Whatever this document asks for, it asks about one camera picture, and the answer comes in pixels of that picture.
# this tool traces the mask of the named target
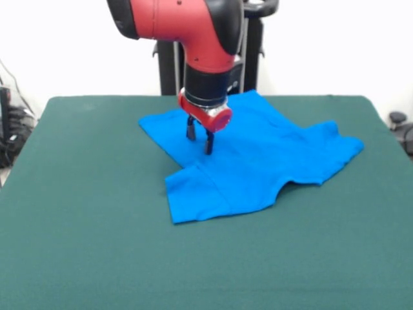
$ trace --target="red robot arm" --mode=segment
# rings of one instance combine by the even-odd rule
[[[188,137],[194,138],[196,119],[212,140],[212,133],[223,129],[232,116],[227,107],[227,86],[241,42],[242,0],[107,2],[124,36],[182,43],[185,76],[179,104],[189,114]]]

